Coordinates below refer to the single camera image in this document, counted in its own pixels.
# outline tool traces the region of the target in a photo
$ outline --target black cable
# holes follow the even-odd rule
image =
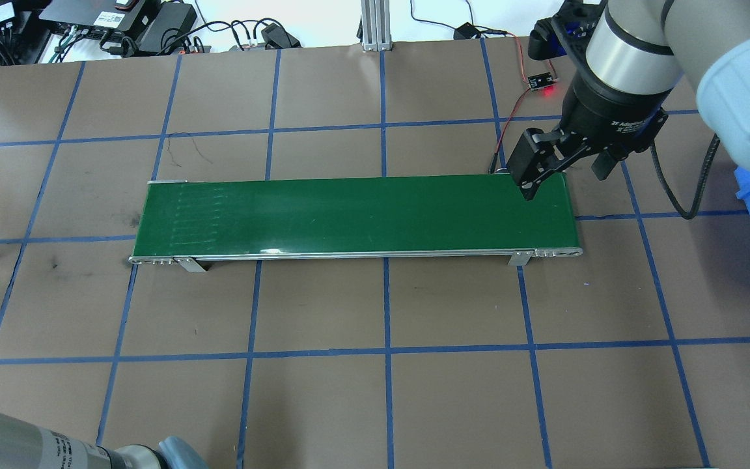
[[[204,42],[202,42],[202,39],[199,38],[199,36],[196,36],[193,38],[193,47],[196,48],[196,53],[204,53]]]
[[[120,40],[120,45],[123,46],[123,57],[131,57],[137,53],[137,44],[135,44],[135,41],[130,36],[123,36]]]
[[[183,35],[170,36],[170,39],[172,39],[173,41],[170,42],[170,44],[167,44],[165,47],[163,47],[161,51],[159,51],[156,55],[163,55],[164,53],[167,53],[170,50],[170,48],[172,48],[173,45],[176,44],[176,42],[183,42],[185,39],[189,38],[191,35],[195,35],[195,33],[198,33],[200,30],[205,29],[205,27],[210,26],[211,24],[223,24],[227,26],[225,29],[220,29],[218,31],[224,31],[226,29],[230,29],[231,33],[233,33],[233,38],[236,40],[236,45],[238,45],[239,50],[245,50],[245,48],[242,47],[242,42],[239,41],[239,35],[237,35],[235,27],[233,27],[231,23],[225,23],[225,21],[211,21],[210,23],[205,23],[199,27],[196,27],[195,29],[191,29],[189,32],[184,33]]]
[[[473,6],[471,6],[471,0],[465,0],[467,3],[467,11],[471,13],[471,24],[473,24]]]
[[[496,35],[496,36],[511,35],[511,33],[509,33],[508,31],[504,29],[494,29],[493,27],[480,26],[479,24],[474,24],[473,27],[476,27],[476,29],[482,29],[483,35]]]
[[[57,63],[62,63],[63,60],[65,60],[65,57],[68,56],[69,51],[74,47],[74,44],[77,44],[83,39],[86,39],[86,37],[89,35],[89,30],[83,30],[82,33],[78,33],[77,38],[74,38],[74,41],[69,42],[65,45],[64,48],[60,50],[59,53],[57,53]]]
[[[204,17],[204,13],[202,13],[202,8],[199,6],[199,0],[193,0],[193,3],[196,4],[196,11],[199,12],[199,17],[202,18],[202,23],[208,23],[208,20],[206,20],[206,18]],[[218,31],[220,31],[220,29],[212,29],[209,26],[208,30],[213,33],[217,33]]]
[[[664,179],[664,173],[661,172],[661,164],[658,161],[658,152],[656,151],[656,142],[652,142],[650,145],[650,152],[652,154],[652,165],[656,168],[656,176],[658,176],[658,182],[661,183],[661,187],[664,189],[664,193],[667,194],[667,198],[670,199],[670,203],[673,204],[673,208],[679,213],[679,216],[685,220],[693,219],[697,213],[699,213],[699,205],[702,204],[702,195],[705,193],[705,186],[708,184],[708,175],[711,173],[711,164],[714,162],[714,156],[717,155],[717,149],[719,148],[719,137],[714,134],[711,138],[711,143],[708,144],[708,151],[705,152],[705,160],[702,161],[702,169],[699,171],[699,181],[696,184],[696,195],[693,196],[693,205],[691,205],[690,211],[685,211],[682,205],[676,200],[676,196],[673,195],[673,191],[670,190],[670,185]]]
[[[451,26],[449,24],[440,23],[439,21],[432,21],[432,20],[429,20],[429,19],[416,18],[416,14],[413,11],[413,0],[410,0],[410,17],[413,18],[414,20],[418,21],[419,23],[438,24],[439,26],[449,27],[449,29],[452,29],[453,31],[456,30],[455,27],[453,27],[453,26]]]
[[[98,48],[102,51],[109,51],[107,48],[104,47],[106,45],[106,42],[109,42],[109,39],[114,34],[114,29],[107,29],[106,32],[104,32],[104,36],[100,39],[100,42],[98,42]]]
[[[253,25],[253,38],[254,39],[257,38],[257,29],[258,29],[259,25],[260,24],[265,25],[265,23],[267,23],[268,21],[270,21],[271,23],[276,23],[277,26],[282,27],[283,32],[286,33],[286,35],[288,34],[288,30],[285,29],[285,27],[283,26],[283,24],[280,23],[279,21],[275,20],[274,18],[250,19],[248,21],[255,21],[256,22],[256,24]]]
[[[246,21],[239,21],[238,19],[234,19],[233,21],[230,21],[231,26],[236,26],[237,24],[241,24],[242,27],[245,29],[245,36],[247,38],[247,41],[251,41],[251,32],[247,30],[247,24],[245,24]]]

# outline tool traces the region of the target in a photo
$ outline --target cable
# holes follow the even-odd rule
[[[193,38],[193,47],[196,48],[196,53],[204,53],[204,42],[202,42],[202,39],[199,38],[199,36],[196,36]]]
[[[131,57],[137,53],[137,44],[130,38],[130,36],[123,36],[120,40],[120,45],[123,47],[123,57]]]
[[[508,115],[508,120],[505,121],[505,125],[503,126],[503,131],[499,134],[499,139],[497,140],[497,146],[493,149],[493,158],[491,158],[491,164],[488,166],[488,173],[493,173],[494,170],[497,168],[497,159],[499,158],[499,149],[503,146],[503,139],[505,137],[505,131],[508,130],[508,125],[511,124],[511,121],[514,119],[514,115],[517,113],[517,110],[520,109],[520,105],[523,104],[523,99],[525,99],[526,94],[529,93],[531,89],[526,89],[523,91],[523,94],[520,95],[519,98],[517,98],[517,102],[514,103],[514,109],[511,110],[511,113]]]
[[[456,30],[455,27],[453,27],[453,26],[451,26],[449,24],[440,23],[439,21],[432,21],[432,20],[429,20],[429,19],[419,19],[419,18],[416,18],[416,15],[415,15],[415,13],[413,11],[413,0],[410,0],[410,17],[413,18],[414,20],[418,21],[419,23],[438,24],[439,26],[449,27],[449,29],[452,29],[453,31]]]
[[[210,26],[211,24],[223,24],[227,26],[225,29],[220,29],[218,31],[225,31],[226,29],[230,29],[231,33],[233,33],[233,38],[236,40],[236,44],[239,46],[239,50],[245,50],[244,47],[242,47],[242,42],[239,41],[239,35],[236,33],[235,27],[231,23],[225,23],[225,21],[209,21],[209,23],[202,24],[199,27],[196,27],[195,29],[191,29],[189,32],[184,33],[180,36],[170,36],[170,39],[173,41],[164,46],[161,51],[159,51],[156,55],[163,55],[164,53],[167,53],[173,45],[176,44],[176,42],[183,42],[185,39],[189,38],[191,35],[195,35],[195,33],[198,33],[200,30],[205,29],[205,27]],[[164,31],[164,35],[161,36],[161,44],[163,44],[164,36],[166,36],[167,32],[169,32],[170,29]]]
[[[89,32],[86,30],[83,30],[83,32],[77,36],[77,38],[74,39],[74,41],[69,42],[65,47],[63,47],[62,51],[60,51],[59,56],[57,57],[57,62],[62,63],[63,60],[65,60],[65,57],[68,56],[69,51],[71,51],[72,48],[74,48],[74,45],[80,42],[83,39],[86,39],[86,37],[89,35]]]
[[[282,27],[283,32],[286,33],[286,35],[288,34],[288,30],[285,29],[285,27],[283,26],[283,24],[280,23],[279,21],[275,20],[274,18],[251,19],[251,20],[248,20],[248,21],[256,21],[256,24],[253,25],[253,38],[254,39],[257,38],[257,29],[258,29],[259,25],[260,24],[265,25],[266,21],[270,21],[271,23],[276,23],[277,26]]]
[[[523,42],[520,42],[520,38],[518,38],[517,35],[512,36],[514,38],[514,41],[517,42],[517,49],[520,53],[520,77],[523,78],[523,83],[528,83],[529,78],[526,78],[525,57],[523,56]]]
[[[465,0],[467,3],[467,11],[471,13],[471,24],[473,24],[473,6],[471,6],[471,0]]]
[[[234,19],[233,21],[230,21],[230,25],[231,26],[236,26],[237,24],[241,24],[242,27],[245,29],[245,36],[247,38],[248,44],[250,44],[250,42],[251,42],[251,33],[250,33],[250,31],[247,30],[247,24],[245,24],[244,21],[239,21],[238,19]]]
[[[560,78],[557,76],[557,71],[554,69],[554,63],[551,63],[551,59],[546,60],[548,62],[548,68],[551,69],[551,75],[554,76],[554,80],[557,80],[557,78]]]
[[[204,13],[202,13],[202,8],[199,6],[199,0],[193,0],[193,3],[196,4],[196,11],[199,12],[199,17],[202,18],[202,23],[208,23],[208,20],[206,20],[206,18],[204,17]],[[218,33],[220,31],[220,29],[212,29],[209,26],[208,30],[213,33]]]
[[[67,29],[65,35],[60,36],[60,40],[57,41],[57,47],[54,49],[54,54],[51,56],[51,60],[49,60],[48,63],[57,62],[57,57],[59,57],[60,51],[62,51],[63,48],[68,45],[68,43],[72,39],[72,33],[74,33],[75,31],[77,31],[76,26],[72,27],[71,29]]]
[[[699,181],[696,183],[696,195],[693,196],[693,204],[691,205],[690,211],[685,211],[682,205],[676,200],[676,196],[673,195],[673,191],[670,190],[670,185],[664,179],[664,173],[661,172],[661,164],[658,161],[658,151],[656,151],[656,142],[650,145],[650,154],[652,154],[652,165],[656,168],[656,176],[658,176],[658,182],[661,183],[661,187],[664,189],[664,193],[667,194],[667,198],[670,199],[670,203],[673,204],[673,208],[679,213],[679,216],[685,220],[691,220],[699,213],[699,205],[702,204],[702,195],[705,193],[705,186],[708,184],[708,175],[711,173],[711,164],[714,162],[714,157],[717,155],[717,149],[719,148],[719,137],[717,134],[711,138],[711,143],[708,144],[708,151],[705,152],[705,160],[702,161],[702,169],[699,171]]]

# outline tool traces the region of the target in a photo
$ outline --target conveyor belt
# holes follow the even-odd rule
[[[580,255],[564,176],[526,202],[508,175],[151,183],[137,264]]]

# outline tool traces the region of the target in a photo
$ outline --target black box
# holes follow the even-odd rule
[[[143,32],[140,41],[137,45],[137,55],[156,55],[161,51],[166,44],[173,42],[174,35],[184,35],[189,33],[193,29],[193,24],[196,23],[196,9],[189,3],[176,3],[167,2],[161,6],[161,11],[158,12],[157,17],[152,20],[148,29]],[[166,35],[164,32],[168,29],[181,30],[181,33],[170,31]],[[166,44],[161,45],[161,40],[164,39]],[[166,53],[170,53],[180,45],[179,42],[169,48]]]
[[[119,42],[124,36],[137,39],[158,14],[161,0],[137,0],[135,6],[125,12],[115,8],[115,0],[52,0],[39,15],[40,19],[56,23],[54,33],[64,33],[70,25],[81,29],[89,27],[89,38],[102,38],[107,30],[114,30],[110,41]]]

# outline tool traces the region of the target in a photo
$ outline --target electronic device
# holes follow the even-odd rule
[[[112,31],[108,41],[120,42],[125,36],[137,39],[158,15],[160,0],[136,0],[122,11],[117,0],[51,0],[39,18],[54,23],[53,32],[63,35],[71,26],[89,30],[89,38],[101,39]]]
[[[529,40],[532,59],[562,55],[577,73],[560,123],[549,132],[528,128],[508,159],[526,199],[580,158],[597,154],[592,170],[602,180],[631,152],[650,148],[667,121],[661,104],[682,74],[697,90],[699,115],[750,170],[750,1],[564,0]]]
[[[138,40],[137,55],[157,55],[166,45],[175,42],[176,36],[189,33],[196,23],[196,17],[196,9],[189,3],[164,3]],[[179,45],[180,42],[175,42],[165,53],[172,53]]]

